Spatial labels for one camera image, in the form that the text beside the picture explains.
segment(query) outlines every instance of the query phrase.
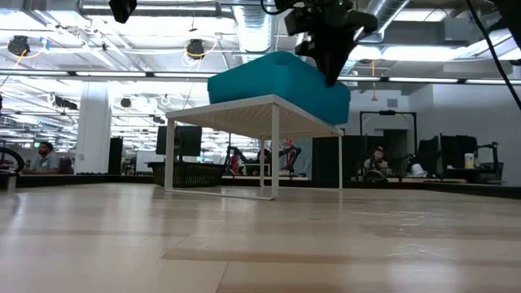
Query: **wooden floor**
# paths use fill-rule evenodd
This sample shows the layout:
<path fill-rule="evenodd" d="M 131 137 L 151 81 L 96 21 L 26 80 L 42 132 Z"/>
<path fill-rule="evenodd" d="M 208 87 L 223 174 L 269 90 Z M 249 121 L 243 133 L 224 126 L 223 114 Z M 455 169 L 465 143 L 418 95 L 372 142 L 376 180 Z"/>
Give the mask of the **wooden floor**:
<path fill-rule="evenodd" d="M 106 184 L 0 195 L 0 292 L 521 292 L 521 201 Z"/>

